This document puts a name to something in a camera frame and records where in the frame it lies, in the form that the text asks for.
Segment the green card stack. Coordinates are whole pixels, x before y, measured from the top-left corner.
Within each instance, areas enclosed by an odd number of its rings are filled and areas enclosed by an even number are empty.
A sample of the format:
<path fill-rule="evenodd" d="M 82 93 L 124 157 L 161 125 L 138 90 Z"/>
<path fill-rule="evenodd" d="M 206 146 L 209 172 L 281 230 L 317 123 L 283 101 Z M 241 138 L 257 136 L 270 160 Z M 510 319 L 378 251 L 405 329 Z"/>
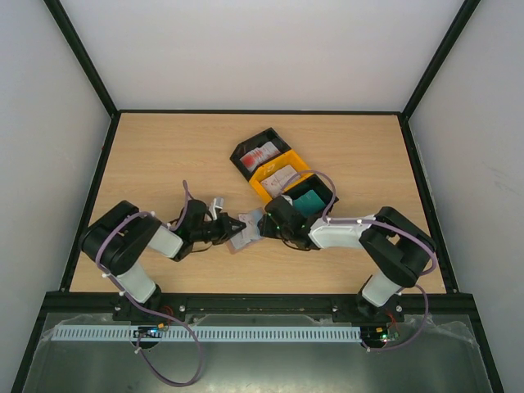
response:
<path fill-rule="evenodd" d="M 315 190 L 309 190 L 293 201 L 293 207 L 304 217 L 309 217 L 318 212 L 322 212 L 326 206 L 327 203 Z"/>

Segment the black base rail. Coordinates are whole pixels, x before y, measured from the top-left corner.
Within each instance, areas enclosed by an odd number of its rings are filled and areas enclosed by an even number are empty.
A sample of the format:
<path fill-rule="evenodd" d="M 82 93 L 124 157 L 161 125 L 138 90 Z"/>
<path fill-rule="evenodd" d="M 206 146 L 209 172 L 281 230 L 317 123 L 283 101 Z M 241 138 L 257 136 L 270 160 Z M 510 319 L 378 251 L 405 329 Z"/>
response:
<path fill-rule="evenodd" d="M 334 323 L 354 326 L 378 325 L 391 318 L 402 322 L 406 315 L 424 314 L 421 295 L 396 297 L 384 310 L 362 314 L 357 308 L 357 296 L 346 295 L 238 295 L 238 294 L 174 294 L 160 296 L 159 306 L 167 306 L 174 317 L 182 321 L 204 315 L 305 315 L 328 317 Z M 109 314 L 115 321 L 132 324 L 150 323 L 157 319 L 138 310 L 115 293 L 61 292 L 45 295 L 38 313 L 40 319 L 50 313 Z"/>

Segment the red white card stack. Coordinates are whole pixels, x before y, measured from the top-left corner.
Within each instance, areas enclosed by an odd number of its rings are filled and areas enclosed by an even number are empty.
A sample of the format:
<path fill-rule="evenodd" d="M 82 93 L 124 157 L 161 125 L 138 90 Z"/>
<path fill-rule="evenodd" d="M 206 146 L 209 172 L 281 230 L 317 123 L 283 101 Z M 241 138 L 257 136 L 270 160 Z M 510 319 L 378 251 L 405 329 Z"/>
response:
<path fill-rule="evenodd" d="M 241 162 L 252 173 L 258 165 L 262 165 L 265 161 L 277 156 L 279 153 L 280 151 L 272 142 L 266 142 L 261 147 L 248 151 L 241 157 Z"/>

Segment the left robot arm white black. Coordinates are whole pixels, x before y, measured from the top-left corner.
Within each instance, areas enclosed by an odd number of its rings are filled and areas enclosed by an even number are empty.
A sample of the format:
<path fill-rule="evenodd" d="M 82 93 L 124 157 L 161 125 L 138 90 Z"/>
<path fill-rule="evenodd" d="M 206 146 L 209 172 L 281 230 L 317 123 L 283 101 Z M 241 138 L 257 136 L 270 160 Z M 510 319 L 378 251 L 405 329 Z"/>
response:
<path fill-rule="evenodd" d="M 121 201 L 86 229 L 80 248 L 123 295 L 158 311 L 161 289 L 139 261 L 146 249 L 179 262 L 194 252 L 197 243 L 219 246 L 245 228 L 242 221 L 221 210 L 211 212 L 205 202 L 192 198 L 170 223 Z"/>

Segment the yellow plastic bin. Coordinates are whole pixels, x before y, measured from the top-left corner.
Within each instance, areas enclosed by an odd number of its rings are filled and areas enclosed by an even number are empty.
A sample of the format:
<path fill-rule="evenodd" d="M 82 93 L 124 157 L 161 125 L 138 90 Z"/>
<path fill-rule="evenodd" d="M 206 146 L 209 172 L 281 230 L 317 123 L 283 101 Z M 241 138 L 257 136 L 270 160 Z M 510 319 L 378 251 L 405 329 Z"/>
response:
<path fill-rule="evenodd" d="M 290 150 L 262 164 L 251 176 L 249 184 L 263 202 L 270 202 L 310 177 L 312 173 L 306 173 L 306 170 L 309 166 L 294 150 Z"/>

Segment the white pink card stack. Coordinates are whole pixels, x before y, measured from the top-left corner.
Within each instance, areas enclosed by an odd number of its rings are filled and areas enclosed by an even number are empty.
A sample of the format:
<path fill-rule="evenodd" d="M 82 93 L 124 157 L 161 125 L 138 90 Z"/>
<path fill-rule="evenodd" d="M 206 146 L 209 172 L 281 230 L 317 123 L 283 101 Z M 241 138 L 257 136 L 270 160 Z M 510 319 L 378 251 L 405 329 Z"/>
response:
<path fill-rule="evenodd" d="M 277 197 L 283 190 L 287 181 L 295 174 L 295 169 L 290 165 L 286 165 L 264 180 L 261 180 L 260 184 L 271 197 Z"/>

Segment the black enclosure frame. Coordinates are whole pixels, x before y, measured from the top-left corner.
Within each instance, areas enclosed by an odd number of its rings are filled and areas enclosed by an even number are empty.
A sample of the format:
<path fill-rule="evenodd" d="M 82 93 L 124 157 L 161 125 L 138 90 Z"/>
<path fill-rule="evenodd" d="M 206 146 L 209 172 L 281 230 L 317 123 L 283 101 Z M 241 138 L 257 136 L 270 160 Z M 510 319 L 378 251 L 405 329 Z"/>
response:
<path fill-rule="evenodd" d="M 425 175 L 425 170 L 422 167 L 418 150 L 415 146 L 413 133 L 409 126 L 409 120 L 417 109 L 418 104 L 429 89 L 433 79 L 436 77 L 446 57 L 459 39 L 479 4 L 480 0 L 465 0 L 463 2 L 405 108 L 402 111 L 395 112 L 394 115 L 400 124 L 400 130 L 408 152 L 409 162 L 412 167 L 415 183 L 417 184 L 418 194 L 422 202 L 425 218 L 429 225 L 430 233 L 436 241 L 437 254 L 440 258 L 439 268 L 444 274 L 446 293 L 444 295 L 431 296 L 431 309 L 441 315 L 454 313 L 469 314 L 474 336 L 480 345 L 481 357 L 486 368 L 487 378 L 491 389 L 494 392 L 501 392 L 503 391 L 502 382 L 500 381 L 499 373 L 490 351 L 476 303 L 472 295 L 459 291 L 449 253 L 436 215 L 434 201 L 429 190 L 429 183 Z M 97 168 L 79 222 L 79 228 L 84 229 L 86 228 L 87 220 L 93 211 L 94 200 L 102 183 L 102 175 L 106 169 L 110 150 L 115 139 L 116 127 L 123 112 L 118 109 L 113 102 L 62 3 L 59 1 L 48 1 L 46 6 L 111 118 L 110 126 L 107 130 L 106 138 L 102 146 L 102 153 L 97 162 Z M 97 293 L 95 295 L 89 295 L 88 293 L 73 295 L 70 293 L 70 282 L 73 278 L 73 272 L 78 257 L 79 249 L 73 247 L 59 289 L 56 291 L 50 291 L 44 297 L 43 305 L 38 313 L 18 373 L 16 374 L 16 379 L 13 382 L 12 391 L 14 392 L 21 392 L 27 382 L 29 368 L 37 349 L 38 339 L 43 331 L 44 319 L 53 308 L 63 308 L 67 311 L 79 311 L 81 309 L 100 311 L 106 309 L 109 305 L 109 296 L 106 293 Z"/>

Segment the pink card holder wallet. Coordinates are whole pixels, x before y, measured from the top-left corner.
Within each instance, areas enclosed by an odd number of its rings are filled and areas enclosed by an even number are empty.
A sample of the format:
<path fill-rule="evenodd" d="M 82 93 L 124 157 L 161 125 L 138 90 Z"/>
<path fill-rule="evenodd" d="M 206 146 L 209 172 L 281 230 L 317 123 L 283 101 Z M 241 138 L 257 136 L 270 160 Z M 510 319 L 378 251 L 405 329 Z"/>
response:
<path fill-rule="evenodd" d="M 238 220 L 244 223 L 246 227 L 227 242 L 228 249 L 232 254 L 236 254 L 264 239 L 258 228 L 258 223 L 263 215 L 264 211 L 261 208 L 238 215 Z"/>

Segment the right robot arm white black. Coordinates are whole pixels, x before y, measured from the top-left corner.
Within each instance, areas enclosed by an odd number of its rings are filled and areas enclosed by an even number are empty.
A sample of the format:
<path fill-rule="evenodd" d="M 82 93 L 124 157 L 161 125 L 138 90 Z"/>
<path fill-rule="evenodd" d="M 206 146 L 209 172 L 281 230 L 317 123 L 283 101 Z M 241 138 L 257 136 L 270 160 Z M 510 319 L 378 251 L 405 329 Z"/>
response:
<path fill-rule="evenodd" d="M 436 244 L 398 210 L 385 206 L 375 215 L 332 218 L 323 212 L 304 216 L 294 207 L 268 207 L 257 224 L 262 237 L 278 239 L 300 251 L 362 249 L 377 266 L 357 294 L 359 315 L 373 321 L 390 299 L 415 287 L 438 265 Z"/>

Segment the black bin with green cards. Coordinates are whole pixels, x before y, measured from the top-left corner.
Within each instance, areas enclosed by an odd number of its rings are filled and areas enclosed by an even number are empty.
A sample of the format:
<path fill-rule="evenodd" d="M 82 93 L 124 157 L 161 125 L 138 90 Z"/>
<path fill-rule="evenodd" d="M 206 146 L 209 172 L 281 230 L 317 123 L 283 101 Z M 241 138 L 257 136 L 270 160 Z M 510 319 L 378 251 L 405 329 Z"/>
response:
<path fill-rule="evenodd" d="M 284 193 L 290 197 L 292 205 L 304 217 L 322 214 L 332 199 L 332 190 L 317 174 L 312 174 L 292 185 Z"/>

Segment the black bin with red cards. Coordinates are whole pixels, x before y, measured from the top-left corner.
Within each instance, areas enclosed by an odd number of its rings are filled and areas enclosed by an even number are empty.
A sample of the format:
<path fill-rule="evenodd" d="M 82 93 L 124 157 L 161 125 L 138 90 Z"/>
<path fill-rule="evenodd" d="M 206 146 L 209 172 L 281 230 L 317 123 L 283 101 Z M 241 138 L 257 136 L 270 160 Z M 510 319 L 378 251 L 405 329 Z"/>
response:
<path fill-rule="evenodd" d="M 262 164 L 290 150 L 291 147 L 280 135 L 273 128 L 268 128 L 240 142 L 230 156 L 230 161 L 249 181 Z"/>

